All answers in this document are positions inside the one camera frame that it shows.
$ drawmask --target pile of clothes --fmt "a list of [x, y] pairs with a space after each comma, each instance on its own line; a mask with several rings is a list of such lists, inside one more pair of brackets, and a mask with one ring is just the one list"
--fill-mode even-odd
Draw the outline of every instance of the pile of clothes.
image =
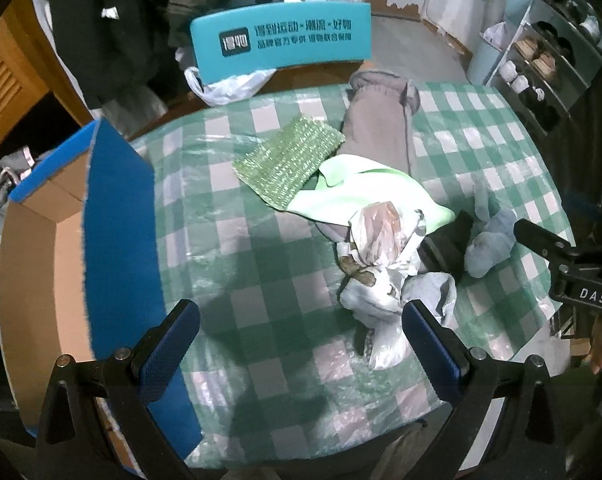
[[410, 176], [412, 116], [420, 107], [411, 81], [362, 70], [350, 85], [355, 93], [343, 133], [302, 116], [234, 168], [268, 205], [312, 219], [336, 243], [338, 264], [350, 277], [339, 301], [368, 329], [369, 366], [384, 369], [409, 353], [403, 306], [422, 300], [449, 324], [464, 271], [481, 278], [510, 256], [516, 216], [502, 209], [490, 217], [482, 178], [475, 182], [475, 221], [434, 202]]

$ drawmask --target metal bolt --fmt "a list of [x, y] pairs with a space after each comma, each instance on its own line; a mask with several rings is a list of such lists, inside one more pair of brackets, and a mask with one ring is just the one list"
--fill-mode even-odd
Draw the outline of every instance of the metal bolt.
[[483, 348], [479, 348], [478, 346], [473, 346], [470, 349], [470, 355], [472, 355], [472, 357], [474, 357], [478, 361], [482, 361], [486, 357], [488, 357], [488, 354], [486, 353], [486, 351]]
[[126, 346], [124, 346], [123, 348], [118, 348], [114, 351], [114, 359], [116, 359], [117, 361], [124, 361], [125, 359], [130, 357], [131, 353], [132, 351]]
[[546, 362], [543, 361], [543, 357], [537, 354], [532, 354], [530, 356], [530, 362], [534, 364], [537, 368], [541, 368], [546, 364]]
[[56, 360], [56, 366], [59, 368], [66, 367], [68, 364], [70, 364], [71, 360], [72, 358], [68, 354], [63, 354], [59, 357], [59, 359]]

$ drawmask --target green and white tablecloth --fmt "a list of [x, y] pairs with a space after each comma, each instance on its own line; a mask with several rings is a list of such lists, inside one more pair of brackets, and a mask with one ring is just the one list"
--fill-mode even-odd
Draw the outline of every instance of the green and white tablecloth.
[[[414, 117], [417, 178], [432, 197], [473, 211], [473, 173], [513, 208], [572, 237], [548, 170], [491, 88], [423, 84]], [[364, 330], [337, 302], [344, 275], [312, 222], [276, 212], [231, 161], [299, 113], [340, 129], [347, 87], [260, 96], [180, 118], [142, 137], [156, 171], [156, 225], [167, 308], [201, 307], [181, 371], [204, 431], [191, 466], [333, 454], [437, 405], [414, 354], [370, 371]], [[454, 311], [468, 346], [507, 359], [555, 311], [545, 261], [520, 245], [482, 280], [465, 276]]]

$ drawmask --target light green cloth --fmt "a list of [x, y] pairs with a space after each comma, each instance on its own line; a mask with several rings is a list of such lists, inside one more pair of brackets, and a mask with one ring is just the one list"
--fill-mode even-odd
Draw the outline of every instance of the light green cloth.
[[392, 202], [401, 215], [423, 211], [428, 234], [455, 219], [455, 214], [434, 202], [414, 178], [369, 158], [337, 155], [326, 160], [319, 172], [316, 188], [299, 191], [288, 211], [318, 222], [348, 225], [362, 207]]
[[233, 167], [268, 205], [284, 211], [344, 140], [343, 134], [329, 124], [300, 116], [252, 153], [233, 162]]

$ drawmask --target black logo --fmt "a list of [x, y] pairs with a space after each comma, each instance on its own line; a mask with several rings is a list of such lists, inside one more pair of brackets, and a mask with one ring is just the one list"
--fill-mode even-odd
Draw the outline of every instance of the black logo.
[[236, 56], [250, 51], [250, 35], [246, 27], [221, 32], [219, 41], [223, 57]]

